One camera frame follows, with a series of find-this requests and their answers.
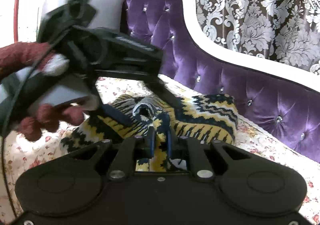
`hand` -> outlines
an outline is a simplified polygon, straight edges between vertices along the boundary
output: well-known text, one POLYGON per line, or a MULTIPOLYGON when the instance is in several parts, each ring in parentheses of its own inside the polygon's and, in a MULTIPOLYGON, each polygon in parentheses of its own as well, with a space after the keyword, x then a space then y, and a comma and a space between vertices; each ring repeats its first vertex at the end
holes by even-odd
MULTIPOLYGON (((0 80, 11 73, 17 72, 39 59, 49 48, 48 43, 22 43, 0 48, 0 80)), ((38 70, 47 76, 59 76, 69 66, 69 60, 63 55, 52 51, 39 65, 38 70)), ((74 126, 84 121, 84 110, 94 110, 97 107, 97 99, 92 96, 91 101, 82 106, 67 106, 55 108, 52 105, 44 104, 39 107, 35 117, 25 117, 17 127, 17 131, 25 135, 29 141, 36 141, 41 138, 41 128, 49 132, 56 132, 59 121, 68 122, 74 126)))

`purple velvet upholstery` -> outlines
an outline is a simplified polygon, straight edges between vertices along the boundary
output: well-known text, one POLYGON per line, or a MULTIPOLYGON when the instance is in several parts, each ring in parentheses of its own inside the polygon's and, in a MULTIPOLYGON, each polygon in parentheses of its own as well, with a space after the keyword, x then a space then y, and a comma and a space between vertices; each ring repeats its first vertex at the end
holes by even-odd
POLYGON ((202 51, 186 28, 182 0, 126 3, 122 31, 126 32, 126 27, 127 34, 164 49, 162 74, 204 94, 232 95, 241 115, 295 151, 320 162, 318 92, 219 61, 202 51))

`pillow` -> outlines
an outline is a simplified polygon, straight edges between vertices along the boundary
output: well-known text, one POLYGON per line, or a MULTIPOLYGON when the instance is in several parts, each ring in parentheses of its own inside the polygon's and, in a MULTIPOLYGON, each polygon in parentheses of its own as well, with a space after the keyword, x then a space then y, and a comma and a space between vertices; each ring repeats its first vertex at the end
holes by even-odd
MULTIPOLYGON (((45 0, 41 18, 46 13, 66 4, 66 2, 67 0, 45 0)), ((89 0, 89 4, 97 10, 97 13, 88 28, 106 27, 120 31, 123 2, 124 0, 89 0)))

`damask curtain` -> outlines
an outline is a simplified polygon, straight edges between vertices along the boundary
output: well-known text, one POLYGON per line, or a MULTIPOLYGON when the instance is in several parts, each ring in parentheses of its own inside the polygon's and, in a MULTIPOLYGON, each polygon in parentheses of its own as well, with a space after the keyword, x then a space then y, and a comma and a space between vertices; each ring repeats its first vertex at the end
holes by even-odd
POLYGON ((320 0, 196 0, 218 45, 320 74, 320 0))

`wire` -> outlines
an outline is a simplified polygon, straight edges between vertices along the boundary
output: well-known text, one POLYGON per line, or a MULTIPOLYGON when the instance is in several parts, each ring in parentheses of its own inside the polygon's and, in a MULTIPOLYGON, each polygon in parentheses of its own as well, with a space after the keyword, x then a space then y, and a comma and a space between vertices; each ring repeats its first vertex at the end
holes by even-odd
POLYGON ((19 0, 14 0, 14 10, 13 10, 13 38, 14 38, 14 42, 18 41, 18 10, 19 10, 19 0))
POLYGON ((5 189, 7 191, 8 194, 8 198, 9 198, 9 202, 10 202, 10 206, 12 208, 13 214, 15 216, 15 218, 17 218, 17 213, 15 211, 14 205, 13 205, 13 200, 10 194, 10 190, 9 190, 9 186, 8 186, 8 180, 7 180, 7 175, 5 172, 5 167, 4 167, 4 147, 5 147, 5 137, 8 135, 7 134, 7 129, 9 126, 9 121, 10 121, 10 117, 12 115, 12 112, 14 111, 14 108, 17 104, 17 101, 19 99, 19 95, 22 91, 22 89, 24 88, 25 84, 27 83, 28 79, 30 78, 31 74, 34 72, 34 70, 39 66, 39 64, 44 60, 45 57, 48 56, 48 54, 51 52, 51 50, 59 43, 61 42, 61 40, 70 32, 70 30, 66 30, 64 31, 57 39, 56 41, 49 47, 49 49, 37 60, 33 63, 31 70, 28 72, 27 76, 24 78, 24 80, 20 83, 17 91, 15 92, 13 99, 12 99, 12 103, 11 103, 11 107, 7 113, 6 119, 4 121, 4 125, 2 128, 2 141, 1 141, 1 167, 2 167, 2 174, 3 174, 3 178, 4 178, 4 184, 5 184, 5 189))

